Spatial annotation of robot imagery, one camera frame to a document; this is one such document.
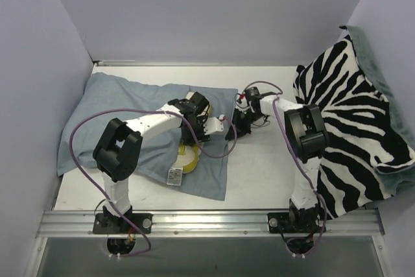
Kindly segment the cream yellow-edged pillow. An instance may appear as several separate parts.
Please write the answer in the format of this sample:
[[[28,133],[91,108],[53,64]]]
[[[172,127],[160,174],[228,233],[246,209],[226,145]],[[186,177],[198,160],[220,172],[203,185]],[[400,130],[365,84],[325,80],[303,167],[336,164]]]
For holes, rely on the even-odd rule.
[[[186,105],[194,109],[196,116],[211,113],[211,105],[208,99],[197,91],[190,91],[185,96]],[[176,161],[167,173],[167,185],[181,186],[183,175],[191,173],[197,166],[201,151],[196,143],[182,143],[178,148]]]

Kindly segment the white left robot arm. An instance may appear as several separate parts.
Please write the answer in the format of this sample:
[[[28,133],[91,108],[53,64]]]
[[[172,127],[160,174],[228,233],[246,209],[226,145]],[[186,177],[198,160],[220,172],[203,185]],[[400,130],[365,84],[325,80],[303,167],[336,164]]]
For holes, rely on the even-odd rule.
[[[206,125],[211,113],[209,100],[197,91],[190,91],[183,99],[173,99],[153,114],[122,121],[109,121],[99,139],[93,159],[102,172],[104,190],[109,201],[103,206],[103,217],[116,232],[125,232],[131,225],[132,205],[128,196],[128,179],[136,170],[144,143],[169,130],[181,130],[181,142],[176,161],[168,172],[190,173],[196,168],[201,151],[199,143],[210,140]]]

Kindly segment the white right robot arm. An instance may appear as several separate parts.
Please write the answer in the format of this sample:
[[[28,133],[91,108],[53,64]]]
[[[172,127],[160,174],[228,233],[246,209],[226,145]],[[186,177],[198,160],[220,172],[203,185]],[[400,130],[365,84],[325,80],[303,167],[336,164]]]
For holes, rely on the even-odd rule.
[[[251,133],[259,119],[275,117],[297,169],[287,213],[275,216],[280,232],[315,232],[320,227],[321,199],[317,195],[318,170],[329,136],[321,111],[315,104],[298,104],[283,99],[282,93],[260,93],[257,87],[246,88],[236,102],[232,123],[225,139],[232,141]]]

